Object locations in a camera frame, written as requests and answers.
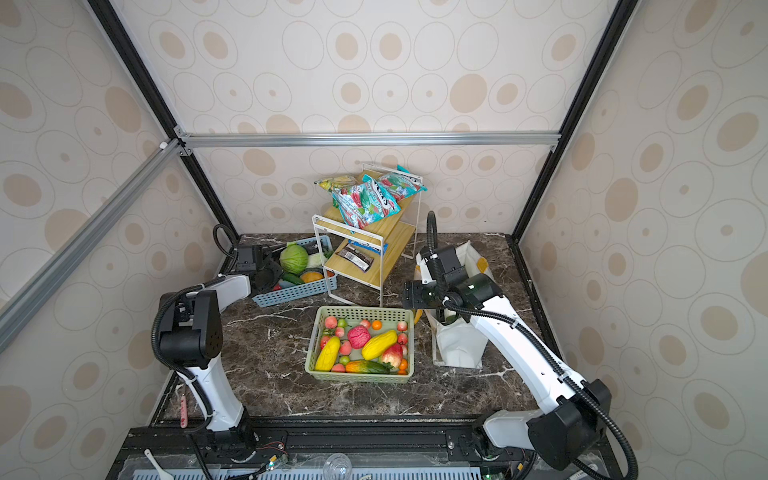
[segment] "dark brown marble surface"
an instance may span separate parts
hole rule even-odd
[[[260,234],[253,243],[274,244],[312,234]],[[337,246],[341,238],[331,237]],[[445,233],[439,242],[459,245],[472,241],[488,259],[502,291],[525,322],[537,333],[528,296],[520,281],[503,234]],[[423,245],[419,235],[417,247]],[[412,280],[414,261],[401,257],[384,283],[384,306],[401,307],[403,283]],[[359,305],[379,305],[379,292],[339,278],[336,293]],[[222,313],[222,363],[237,398],[251,415],[468,415],[498,409],[528,410],[536,403],[520,376],[488,343],[483,370],[455,369],[432,364],[432,341],[426,318],[415,325],[414,374],[400,385],[320,382],[304,372],[307,346],[317,307],[338,304],[315,295],[281,305],[259,308],[252,300],[234,303]],[[163,417],[178,418],[178,397],[171,397]],[[199,416],[194,401],[190,416]]]

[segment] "wooden shelf board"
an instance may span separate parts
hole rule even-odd
[[[381,177],[381,172],[375,172],[370,170],[363,171],[360,175],[358,175],[357,180],[362,183],[362,176],[368,174],[372,178],[379,178]],[[398,205],[400,206],[400,211],[395,215],[390,215],[389,217],[379,220],[378,222],[371,223],[369,226],[363,228],[364,231],[374,233],[375,235],[380,235],[384,238],[384,243],[390,243],[389,242],[389,235],[391,232],[395,229],[395,225],[400,221],[400,218],[402,217],[402,214],[406,211],[408,206],[413,201],[413,198],[415,195],[412,195],[411,197],[405,198],[401,200]],[[329,208],[323,216],[329,220],[334,220],[339,223],[344,223],[344,219],[341,217],[341,212],[339,212],[338,208],[331,207]],[[363,235],[361,233],[352,232],[350,230],[344,229],[342,227],[338,227],[336,225],[333,225],[328,222],[323,222],[322,220],[317,221],[318,225],[322,225],[324,228],[327,228],[328,230],[331,230],[332,232],[337,232],[340,235],[347,235],[355,237],[358,240],[373,243],[374,245],[381,245],[381,243],[375,239],[368,237],[367,235]]]
[[[392,233],[387,237],[386,242],[389,244],[389,246],[387,247],[386,254],[384,255],[384,280],[386,280],[389,272],[391,272],[392,268],[394,268],[395,263],[397,263],[397,260],[400,258],[400,254],[403,252],[403,250],[406,249],[406,246],[408,245],[408,242],[415,230],[416,227],[413,225],[408,225],[407,223],[398,223],[392,229]],[[338,252],[342,248],[346,247],[348,243],[348,240],[344,240],[339,248],[336,249],[336,251]],[[367,272],[363,272],[352,262],[345,258],[339,257],[335,253],[326,261],[326,267],[344,276],[350,276],[354,280],[358,280],[360,282],[376,286],[377,288],[381,288],[381,284],[379,283],[381,257],[379,254],[370,250],[362,248],[359,250],[373,258],[373,265],[368,269]]]

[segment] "basket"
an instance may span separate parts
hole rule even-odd
[[[376,335],[397,328],[397,322],[408,322],[408,375],[386,375],[382,373],[337,373],[316,372],[314,370],[317,356],[320,354],[320,340],[323,338],[325,319],[328,316],[343,318],[349,324],[348,328],[358,326],[360,320],[380,320],[381,330]],[[362,360],[359,349],[354,349],[349,355],[352,360]],[[407,383],[413,376],[413,312],[400,308],[379,308],[375,306],[321,306],[315,315],[315,326],[312,328],[310,347],[306,351],[304,370],[318,380],[335,380],[338,382],[375,382],[375,383]]]
[[[305,238],[304,240],[298,240],[296,243],[299,245],[308,245],[315,242],[315,237],[311,237]],[[331,239],[327,235],[320,236],[320,243],[322,243],[326,249],[332,250]],[[328,289],[326,289],[326,280],[328,280]],[[335,289],[336,275],[328,279],[315,280],[314,282],[304,283],[290,288],[283,288],[274,292],[262,293],[261,295],[256,295],[253,298],[253,301],[256,302],[258,306],[272,306],[277,305],[278,303],[285,303],[291,300],[304,298],[305,296],[317,295],[318,293],[325,293],[328,290]]]

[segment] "wallpaper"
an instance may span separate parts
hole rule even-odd
[[[0,308],[165,136],[90,15],[0,2]]]
[[[0,354],[2,480],[104,478],[153,412],[168,373],[149,341],[160,296],[223,257],[184,166],[169,165]]]
[[[768,468],[767,45],[768,2],[646,2],[522,242],[643,480]]]
[[[331,207],[314,182],[358,174],[363,164],[424,177],[419,231],[434,210],[442,232],[511,233],[548,154],[547,145],[196,149],[241,233],[311,232],[312,215]],[[416,224],[418,209],[412,202],[403,220]]]
[[[615,0],[113,0],[196,133],[559,130]]]

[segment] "white spoon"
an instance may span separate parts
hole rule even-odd
[[[152,462],[154,469],[157,470],[157,474],[160,476],[160,480],[174,480],[173,475],[160,468],[160,466],[157,464],[157,460],[154,459],[152,452],[150,452],[149,449],[144,450],[144,454],[147,456],[149,461]]]

